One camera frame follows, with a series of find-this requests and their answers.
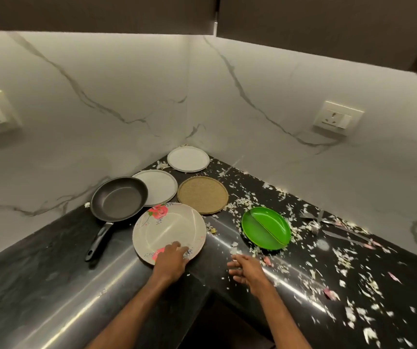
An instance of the green divided plate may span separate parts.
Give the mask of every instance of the green divided plate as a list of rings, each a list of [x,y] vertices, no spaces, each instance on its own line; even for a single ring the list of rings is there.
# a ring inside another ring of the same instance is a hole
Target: green divided plate
[[[265,207],[255,207],[244,213],[241,226],[249,240],[266,250],[279,250],[291,240],[291,229],[286,220]]]

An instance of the white plate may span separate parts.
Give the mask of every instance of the white plate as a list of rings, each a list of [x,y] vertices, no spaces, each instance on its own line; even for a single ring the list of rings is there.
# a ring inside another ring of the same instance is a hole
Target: white plate
[[[144,207],[152,207],[168,202],[178,191],[176,179],[166,171],[144,170],[133,175],[133,178],[141,180],[149,191]]]
[[[195,209],[169,202],[141,215],[134,225],[133,245],[140,258],[155,264],[157,255],[173,241],[188,246],[186,257],[193,259],[202,249],[206,236],[204,219]]]
[[[184,146],[173,149],[167,156],[167,162],[175,170],[195,173],[209,165],[210,157],[199,148]]]

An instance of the black countertop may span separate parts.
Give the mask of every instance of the black countertop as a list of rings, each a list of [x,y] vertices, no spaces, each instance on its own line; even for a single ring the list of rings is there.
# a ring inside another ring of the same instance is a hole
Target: black countertop
[[[176,348],[210,295],[269,335],[258,301],[226,270],[233,242],[243,253],[254,249],[239,223],[244,211],[257,205],[278,211],[291,225],[292,242],[279,252],[264,251],[273,263],[264,269],[313,348],[417,348],[416,255],[374,235],[367,236],[383,245],[376,250],[324,234],[315,237],[298,215],[316,214],[316,207],[217,159],[195,174],[165,171],[178,183],[196,175],[216,178],[227,188],[230,204],[205,217],[217,233],[208,232],[187,274],[159,300],[138,348]],[[138,217],[113,227],[101,258],[92,264],[83,261],[84,253],[101,223],[83,206],[1,252],[0,349],[82,348],[93,339],[151,273],[132,247]],[[334,216],[325,212],[324,217]],[[324,228],[345,236],[334,226]],[[328,300],[326,287],[340,300]],[[364,333],[373,332],[377,338],[367,343]]]

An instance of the person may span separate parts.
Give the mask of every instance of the person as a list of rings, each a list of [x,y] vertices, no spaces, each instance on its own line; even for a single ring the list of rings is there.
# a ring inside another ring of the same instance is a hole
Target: person
[[[133,348],[142,323],[160,295],[184,273],[188,263],[188,259],[184,258],[187,250],[188,247],[181,247],[177,241],[165,246],[165,250],[159,253],[152,275],[144,287],[87,349]],[[252,295],[260,301],[277,349],[311,348],[256,258],[234,254],[227,266],[233,279],[246,284]]]

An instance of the frying pan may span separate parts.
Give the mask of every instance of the frying pan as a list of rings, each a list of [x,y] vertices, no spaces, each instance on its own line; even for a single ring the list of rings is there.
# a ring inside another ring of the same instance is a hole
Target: frying pan
[[[86,254],[86,262],[94,256],[113,223],[134,216],[146,203],[147,195],[147,186],[141,180],[132,177],[109,180],[94,192],[90,205],[91,212],[106,223],[95,236]]]

